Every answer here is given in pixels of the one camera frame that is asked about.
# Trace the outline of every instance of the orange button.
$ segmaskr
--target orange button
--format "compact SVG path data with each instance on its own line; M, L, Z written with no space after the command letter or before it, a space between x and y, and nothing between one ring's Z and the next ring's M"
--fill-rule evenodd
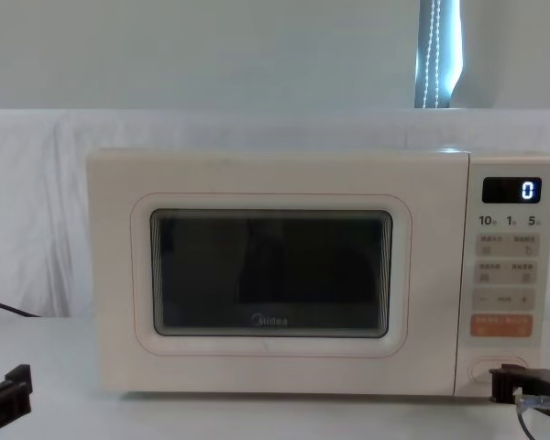
M530 337L533 325L530 314L473 314L470 334L478 337Z

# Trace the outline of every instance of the midea logo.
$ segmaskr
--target midea logo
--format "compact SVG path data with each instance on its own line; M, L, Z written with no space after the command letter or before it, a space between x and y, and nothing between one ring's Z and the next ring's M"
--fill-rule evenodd
M255 313L250 317L255 327L287 327L287 318L265 316L262 313Z

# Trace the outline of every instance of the white sheet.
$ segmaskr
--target white sheet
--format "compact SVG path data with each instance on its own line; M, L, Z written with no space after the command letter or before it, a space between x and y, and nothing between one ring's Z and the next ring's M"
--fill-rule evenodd
M550 151L550 111L391 111L265 120L117 111L0 111L0 302L93 312L84 160L101 147ZM550 318L550 277L547 291Z

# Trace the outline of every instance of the black cable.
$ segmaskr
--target black cable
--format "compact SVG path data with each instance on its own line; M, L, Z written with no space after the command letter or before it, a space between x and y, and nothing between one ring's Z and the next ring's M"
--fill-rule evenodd
M525 425L525 422L523 421L523 415L520 412L517 413L517 420L520 421L520 426L522 427L523 432L525 433L525 435L530 440L535 440L535 437L530 433L530 431L528 430L528 427Z
M1 302L0 309L7 310L8 312L12 312L13 314L19 314L20 316L25 316L26 318L40 318L40 316L15 309L14 307L10 307L9 305L2 304Z

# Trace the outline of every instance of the table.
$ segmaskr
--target table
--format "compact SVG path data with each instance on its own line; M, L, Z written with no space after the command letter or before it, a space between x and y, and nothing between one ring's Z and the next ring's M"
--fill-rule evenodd
M550 368L550 323L544 325ZM512 406L478 400L395 397L192 395L98 390L94 323L71 318L0 319L0 381L32 368L32 413L0 440L515 440ZM530 412L537 440L550 419Z

